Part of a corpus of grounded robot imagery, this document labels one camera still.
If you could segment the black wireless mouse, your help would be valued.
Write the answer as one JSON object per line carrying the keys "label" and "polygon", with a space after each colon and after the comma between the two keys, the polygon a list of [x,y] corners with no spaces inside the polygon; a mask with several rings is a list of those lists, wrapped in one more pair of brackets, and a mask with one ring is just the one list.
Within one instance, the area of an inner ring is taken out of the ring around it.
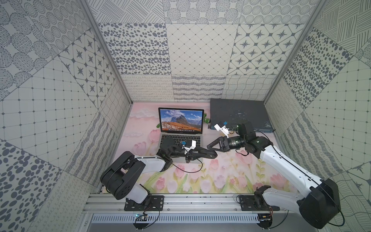
{"label": "black wireless mouse", "polygon": [[198,158],[216,159],[218,154],[213,149],[196,148],[195,149]]}

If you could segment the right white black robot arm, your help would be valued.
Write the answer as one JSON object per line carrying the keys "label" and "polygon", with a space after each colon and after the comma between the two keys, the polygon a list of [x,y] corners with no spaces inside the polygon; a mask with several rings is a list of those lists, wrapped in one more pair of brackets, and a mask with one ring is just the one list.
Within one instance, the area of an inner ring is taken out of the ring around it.
{"label": "right white black robot arm", "polygon": [[208,149],[220,147],[219,152],[244,148],[249,155],[269,164],[297,189],[297,193],[263,185],[254,192],[256,209],[273,211],[274,207],[300,214],[311,226],[322,229],[341,214],[338,185],[331,179],[322,179],[281,152],[265,135],[257,136],[251,123],[232,124],[227,122],[213,125],[224,135],[211,142]]}

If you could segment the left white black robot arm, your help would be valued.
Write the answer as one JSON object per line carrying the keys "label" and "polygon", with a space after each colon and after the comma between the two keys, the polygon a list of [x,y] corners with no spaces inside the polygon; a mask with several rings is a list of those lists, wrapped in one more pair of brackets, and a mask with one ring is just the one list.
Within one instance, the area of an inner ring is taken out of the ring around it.
{"label": "left white black robot arm", "polygon": [[173,138],[165,138],[154,157],[136,157],[124,152],[100,176],[100,182],[117,200],[129,199],[140,205],[148,205],[150,191],[137,180],[144,173],[164,172],[173,165],[173,158],[184,157],[192,161],[202,156],[202,147],[195,140],[185,140],[180,145]]}

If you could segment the silver open laptop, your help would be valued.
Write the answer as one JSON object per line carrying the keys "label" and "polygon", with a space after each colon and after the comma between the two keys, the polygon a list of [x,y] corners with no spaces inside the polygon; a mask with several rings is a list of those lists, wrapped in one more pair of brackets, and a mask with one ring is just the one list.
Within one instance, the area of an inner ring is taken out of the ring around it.
{"label": "silver open laptop", "polygon": [[203,109],[164,108],[158,109],[160,121],[160,140],[167,137],[174,139],[175,144],[182,145],[185,140],[195,140],[198,146],[203,145]]}

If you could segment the green plastic toy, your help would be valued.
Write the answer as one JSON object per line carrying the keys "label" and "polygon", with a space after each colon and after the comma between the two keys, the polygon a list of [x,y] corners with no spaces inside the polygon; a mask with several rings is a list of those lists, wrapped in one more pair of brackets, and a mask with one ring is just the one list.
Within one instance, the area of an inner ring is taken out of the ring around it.
{"label": "green plastic toy", "polygon": [[203,114],[203,122],[205,124],[210,124],[210,122],[211,122],[211,119],[207,117],[206,113]]}

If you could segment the pink floral table mat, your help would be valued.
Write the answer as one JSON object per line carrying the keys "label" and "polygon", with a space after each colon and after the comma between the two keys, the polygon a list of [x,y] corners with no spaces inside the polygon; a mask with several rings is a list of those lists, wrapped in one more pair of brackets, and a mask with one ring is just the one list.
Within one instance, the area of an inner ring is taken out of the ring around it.
{"label": "pink floral table mat", "polygon": [[[203,109],[210,116],[206,102],[135,102],[124,116],[119,136],[117,159],[130,151],[140,157],[157,153],[160,141],[158,108]],[[138,181],[151,193],[253,193],[263,185],[295,192],[296,188],[266,162],[248,155],[243,149],[218,153],[216,159],[186,163],[176,158],[164,172],[142,174]]]}

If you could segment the dark grey network switch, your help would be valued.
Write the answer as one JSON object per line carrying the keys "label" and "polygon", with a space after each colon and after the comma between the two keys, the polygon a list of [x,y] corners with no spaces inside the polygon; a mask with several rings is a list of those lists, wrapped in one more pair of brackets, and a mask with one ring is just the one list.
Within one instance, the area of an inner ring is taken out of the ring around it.
{"label": "dark grey network switch", "polygon": [[211,99],[209,129],[219,122],[227,125],[250,121],[254,129],[261,132],[274,132],[267,110],[262,101]]}

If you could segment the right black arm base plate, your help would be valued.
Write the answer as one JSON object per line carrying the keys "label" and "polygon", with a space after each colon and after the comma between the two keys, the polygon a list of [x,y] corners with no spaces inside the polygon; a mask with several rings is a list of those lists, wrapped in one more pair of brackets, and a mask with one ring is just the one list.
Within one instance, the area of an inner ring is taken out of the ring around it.
{"label": "right black arm base plate", "polygon": [[242,211],[280,211],[280,207],[269,206],[265,202],[256,200],[254,195],[237,195],[236,202]]}

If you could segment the aluminium mounting rail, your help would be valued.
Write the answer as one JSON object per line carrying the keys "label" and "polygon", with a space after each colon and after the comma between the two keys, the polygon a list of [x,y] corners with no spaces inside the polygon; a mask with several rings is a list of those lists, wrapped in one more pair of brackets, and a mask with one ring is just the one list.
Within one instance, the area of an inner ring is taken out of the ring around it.
{"label": "aluminium mounting rail", "polygon": [[[242,212],[240,205],[236,202],[239,194],[153,194],[164,195],[164,204],[161,213],[234,213]],[[126,198],[117,200],[110,194],[92,194],[83,208],[83,213],[127,213],[124,211]],[[285,212],[288,207],[279,206]],[[270,213],[270,211],[243,211],[248,213]]]}

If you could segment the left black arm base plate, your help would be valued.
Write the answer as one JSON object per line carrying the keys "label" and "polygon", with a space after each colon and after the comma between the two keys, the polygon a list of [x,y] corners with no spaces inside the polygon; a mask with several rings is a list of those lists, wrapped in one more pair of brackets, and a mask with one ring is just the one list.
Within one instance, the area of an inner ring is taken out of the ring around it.
{"label": "left black arm base plate", "polygon": [[126,199],[124,211],[162,211],[164,204],[164,195],[148,195],[142,203]]}

